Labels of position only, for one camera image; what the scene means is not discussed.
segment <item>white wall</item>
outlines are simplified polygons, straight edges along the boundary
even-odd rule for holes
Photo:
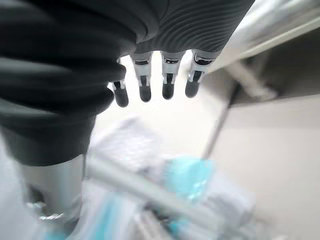
[[[320,95],[232,108],[211,158],[256,194],[259,216],[320,239]]]

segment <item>robotic hand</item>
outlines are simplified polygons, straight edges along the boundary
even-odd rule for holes
[[[76,223],[96,115],[128,105],[119,58],[130,55],[140,98],[151,99],[152,51],[162,54],[170,99],[193,51],[194,97],[254,0],[2,0],[0,130],[18,162],[26,205],[51,226]],[[107,88],[112,82],[113,92]]]

